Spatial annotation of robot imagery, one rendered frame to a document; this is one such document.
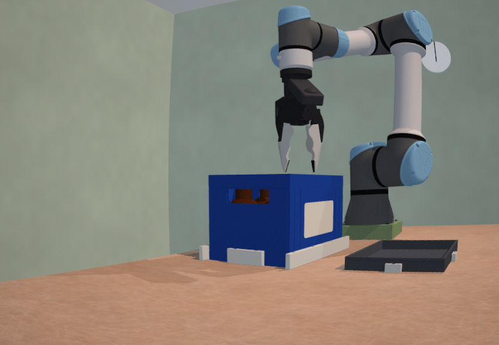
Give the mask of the blue plastic crate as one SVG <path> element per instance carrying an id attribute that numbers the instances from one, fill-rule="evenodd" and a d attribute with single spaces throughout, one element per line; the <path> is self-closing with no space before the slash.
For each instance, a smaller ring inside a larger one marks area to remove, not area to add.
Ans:
<path id="1" fill-rule="evenodd" d="M 269 189 L 269 204 L 230 203 L 236 189 Z M 260 250 L 285 268 L 285 254 L 342 237 L 342 204 L 343 176 L 209 175 L 209 260 Z"/>

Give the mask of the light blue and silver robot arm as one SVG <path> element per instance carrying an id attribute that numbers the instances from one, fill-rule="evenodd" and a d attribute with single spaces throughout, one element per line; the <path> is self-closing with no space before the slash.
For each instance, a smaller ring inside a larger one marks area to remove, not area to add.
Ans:
<path id="1" fill-rule="evenodd" d="M 279 43 L 270 51 L 280 70 L 312 70 L 313 62 L 358 54 L 395 57 L 393 131 L 387 144 L 363 143 L 351 149 L 345 215 L 345 225 L 394 223 L 388 187 L 421 184 L 432 169 L 431 148 L 421 133 L 422 58 L 433 39 L 431 27 L 416 10 L 345 32 L 310 18 L 302 6 L 280 9 Z"/>

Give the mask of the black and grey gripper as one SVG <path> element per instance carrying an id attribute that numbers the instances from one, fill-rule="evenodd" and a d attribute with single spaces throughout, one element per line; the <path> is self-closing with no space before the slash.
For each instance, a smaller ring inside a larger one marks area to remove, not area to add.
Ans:
<path id="1" fill-rule="evenodd" d="M 306 125 L 306 148 L 312 153 L 312 170 L 316 172 L 323 141 L 324 122 L 317 106 L 301 105 L 288 89 L 288 79 L 310 79 L 312 70 L 307 68 L 285 68 L 280 71 L 284 83 L 284 97 L 275 102 L 275 124 L 278 133 L 278 150 L 284 172 L 289 164 L 290 138 L 294 133 L 292 125 Z M 309 121 L 311 121 L 310 125 Z"/>

